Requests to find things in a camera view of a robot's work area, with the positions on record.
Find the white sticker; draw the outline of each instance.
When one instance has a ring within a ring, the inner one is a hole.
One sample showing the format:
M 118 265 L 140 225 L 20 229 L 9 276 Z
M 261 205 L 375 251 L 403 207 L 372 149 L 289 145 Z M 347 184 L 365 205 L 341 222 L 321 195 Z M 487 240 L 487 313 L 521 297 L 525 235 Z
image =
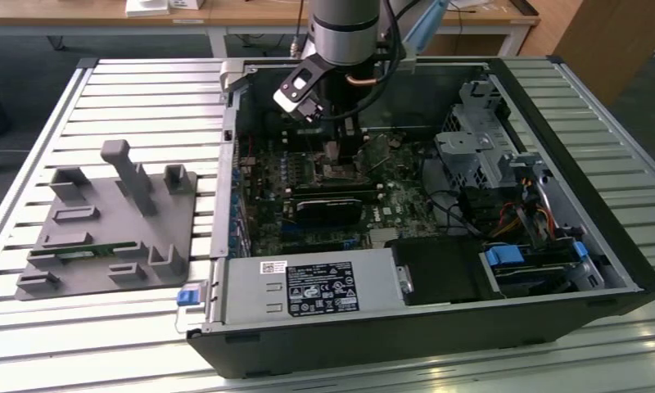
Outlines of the white sticker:
M 173 19 L 172 23 L 180 23 L 182 25 L 200 25 L 204 23 L 202 19 Z
M 285 261 L 269 260 L 260 262 L 260 274 L 285 273 Z
M 94 253 L 90 251 L 66 252 L 65 254 L 57 255 L 57 257 L 61 260 L 72 260 L 73 258 L 86 258 L 89 256 L 94 256 Z

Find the floor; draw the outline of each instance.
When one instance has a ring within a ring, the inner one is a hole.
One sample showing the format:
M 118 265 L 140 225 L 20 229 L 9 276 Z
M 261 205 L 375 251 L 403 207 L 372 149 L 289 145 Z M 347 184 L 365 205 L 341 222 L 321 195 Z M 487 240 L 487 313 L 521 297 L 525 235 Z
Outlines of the floor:
M 228 40 L 229 56 L 279 56 L 288 53 L 291 37 Z M 0 102 L 13 128 L 0 137 L 0 150 L 28 151 L 56 105 L 81 57 L 205 57 L 201 36 L 66 37 L 66 49 L 53 51 L 45 38 L 0 38 Z M 655 159 L 655 57 L 610 108 Z M 26 153 L 0 153 L 0 203 Z

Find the warning label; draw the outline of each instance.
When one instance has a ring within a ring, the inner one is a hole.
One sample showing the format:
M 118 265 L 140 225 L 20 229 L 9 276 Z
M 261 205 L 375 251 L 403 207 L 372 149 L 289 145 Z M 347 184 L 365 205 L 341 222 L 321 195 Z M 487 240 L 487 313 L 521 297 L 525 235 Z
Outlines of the warning label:
M 285 282 L 292 317 L 359 311 L 352 262 L 288 266 Z

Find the barcode sticker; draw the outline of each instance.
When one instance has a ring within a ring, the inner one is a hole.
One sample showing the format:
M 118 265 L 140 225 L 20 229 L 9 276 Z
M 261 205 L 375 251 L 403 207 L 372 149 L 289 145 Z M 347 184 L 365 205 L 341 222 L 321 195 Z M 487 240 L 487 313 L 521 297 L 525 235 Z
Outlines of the barcode sticker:
M 285 261 L 269 260 L 260 263 L 260 274 L 285 273 Z

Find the blue latch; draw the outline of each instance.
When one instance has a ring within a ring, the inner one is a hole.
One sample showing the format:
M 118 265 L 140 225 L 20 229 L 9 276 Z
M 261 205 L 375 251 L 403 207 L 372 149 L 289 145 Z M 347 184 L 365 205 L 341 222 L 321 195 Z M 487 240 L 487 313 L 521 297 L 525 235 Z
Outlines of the blue latch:
M 575 242 L 575 243 L 572 243 L 572 247 L 575 249 L 575 252 L 578 253 L 580 260 L 583 260 L 587 257 L 587 255 L 590 254 L 587 252 L 584 243 L 583 242 Z
M 517 246 L 492 246 L 489 250 L 484 252 L 484 257 L 488 260 L 489 266 L 524 263 L 524 256 L 521 256 L 520 248 Z
M 177 293 L 177 306 L 200 304 L 201 291 L 198 289 L 182 289 Z

